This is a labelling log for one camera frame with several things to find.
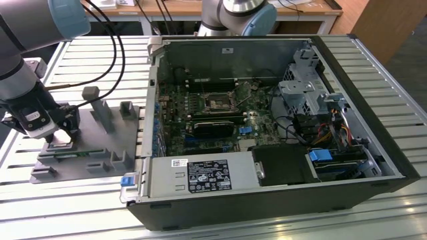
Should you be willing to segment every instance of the black cable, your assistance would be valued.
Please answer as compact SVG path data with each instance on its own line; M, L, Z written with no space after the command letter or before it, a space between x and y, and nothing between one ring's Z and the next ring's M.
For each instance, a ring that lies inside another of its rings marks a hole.
M113 33L113 34L116 35L116 37L117 37L119 45L120 45L120 48L121 48L121 70L120 70L119 78L117 78L117 80L116 80L112 88L109 89L109 91L108 91L104 95L93 98L92 100L85 101L84 103L80 103L80 104L76 105L76 106L73 106L73 107L68 110L69 112L73 111L75 109L83 107L84 105L88 105L88 104L91 104L91 103L101 100L101 99L105 98L109 94L112 94L112 92L116 90L117 85L119 85L119 83L120 83L120 81L121 81L123 75L125 74L125 67L127 67L125 48L124 48L124 44L123 44L123 41L121 41L120 34L119 34L119 33L115 31L115 29L113 29L113 23L112 23L112 21L109 20L109 18L107 17L107 15L104 14L103 10L100 10L100 8L91 2L91 0L85 0L85 2L96 9L96 11L97 11L97 12L100 13L100 15L104 17L104 19L105 19L105 21L107 21L107 24L108 24L109 27L111 27L109 30L112 31L112 33Z
M163 20L164 20L164 24L166 24L166 30L167 30L167 35L171 35L171 31L170 31L170 26L168 26L168 21L167 21L167 17L166 17L166 13L163 12L159 0L155 0L155 3L157 4L162 16L163 16Z
M276 120L278 118L274 117L274 112L272 112L272 105L274 105L274 93L276 91L276 89L279 88L279 86L275 86L271 88L271 96L270 96L270 103L268 103L268 110L270 110L270 115L275 121L275 123L278 124L278 126L290 134L294 135L294 137L298 139L298 141L300 142L300 144L312 147L314 145L306 141L306 139L294 131L291 131L290 129L287 129Z
M100 18L95 15L95 13L87 8L85 5L83 5L83 8L87 10L87 12L92 15L92 17L96 19L96 21L101 24L104 30L107 31L109 37L111 37L111 41L112 41L112 48L113 48L113 56L112 56L112 63L107 69L107 71L95 79L89 80L89 81L84 81L76 84L63 84L63 85L56 85L56 86L47 86L45 89L48 91L51 90L59 90L59 89L67 89L67 88L72 88L72 87L77 87L77 86L83 86L91 83L95 83L97 80L100 80L103 77L107 76L107 74L112 71L113 66L116 65L116 60L117 60L117 46L116 46L116 40L115 40L115 36L113 36L113 30L112 27L109 25L107 25Z
M284 8L296 11L298 18L296 18L296 24L295 24L295 33L298 33L298 29L299 29L298 26L299 26L299 21L300 21L300 13L303 13L304 11L299 10L299 6L298 6L294 2L291 2L290 0L286 0L286 1L287 1L290 4L292 4L292 5L295 6L295 8L291 8L291 7L286 6L286 5L282 3L280 0L278 0L278 1L279 1L280 5L282 5Z
M83 8L87 10L87 12L92 15L92 17L96 19L96 21L100 22L104 30L107 31L109 37L111 37L111 41L112 41L112 49L113 49L113 56L112 56L112 63L109 65L109 68L107 69L107 71L97 77L95 78L93 80L89 80L89 81L84 81L84 82L80 82L80 83L76 83L76 84L69 84L69 88L71 87L77 87L77 86L83 86L85 84L91 84L91 83L95 83L97 80L100 80L103 77L105 77L105 75L112 71L113 69L113 66L116 64L116 60L117 60L117 46L116 46L116 40L115 40L115 35L113 35L113 32L115 30L112 29L112 27L105 24L100 18L95 15L95 13L87 8L87 6L83 5Z
M170 10L168 10L168 7L167 7L167 4L166 4L166 1L164 1L164 0L160 0L160 1L162 1L162 4L163 4L163 7L164 7L164 10L166 10L166 12L167 12L168 18L171 19L171 24L172 24L174 33L175 33L175 35L178 35L178 34L179 34L179 32L176 31L176 28L175 28L175 24L174 24L172 16L171 16L171 13L170 13Z
M148 16L147 16L147 14L145 14L145 12L143 10L141 4L140 4L140 0L136 0L136 4L137 4L137 7L139 7L139 10L141 11L141 14L144 15L144 17L147 19L147 22L149 23L149 26L151 26L153 32L160 36L162 32L160 32L159 28L155 27L153 23L149 21Z

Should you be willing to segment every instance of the colored wires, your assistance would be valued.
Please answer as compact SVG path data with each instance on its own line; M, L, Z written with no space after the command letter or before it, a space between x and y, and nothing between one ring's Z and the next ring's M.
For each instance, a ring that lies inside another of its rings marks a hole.
M348 146L352 145L352 134L351 134L351 131L350 131L350 128L346 127L344 124L340 125L340 129L343 129L346 131L346 139L347 139L347 143L348 143Z

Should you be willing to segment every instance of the white sticker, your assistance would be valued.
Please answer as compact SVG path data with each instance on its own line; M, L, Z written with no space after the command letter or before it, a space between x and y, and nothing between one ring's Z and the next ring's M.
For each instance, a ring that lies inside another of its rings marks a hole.
M187 167L188 159L172 159L172 167Z
M222 54L232 54L235 52L234 48L223 48L222 49Z
M77 157L77 155L75 155L75 154L56 156L57 159L68 159L68 158L76 158L76 157Z
M135 11L120 11L119 14L120 15L137 15L139 13Z
M40 112L37 112L37 111L35 111L33 113L31 113L25 116L25 119L28 122L31 122L32 120L36 120L37 118L40 118Z

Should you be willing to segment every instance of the white table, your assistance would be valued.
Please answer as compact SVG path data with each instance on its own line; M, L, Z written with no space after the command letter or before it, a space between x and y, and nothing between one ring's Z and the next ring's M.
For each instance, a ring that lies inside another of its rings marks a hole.
M420 238L427 233L426 112L358 40L347 36L322 38L412 162L422 176L418 182L394 193L374 197L348 210L152 232L120 203L120 176L36 185L28 183L43 140L28 139L12 131L0 150L0 239ZM140 106L145 104L149 69L147 40L148 37L144 36L123 37L128 65L123 83L108 96L109 106L116 106L125 100L132 100ZM72 42L61 43L49 63L45 83L81 82L99 76L111 63L112 50L109 37L103 36L79 37ZM120 61L112 73L96 84L104 91L115 82L119 64ZM331 86L339 91L334 82ZM80 103L81 89L76 87L55 91L53 97L56 100L71 101L72 104Z

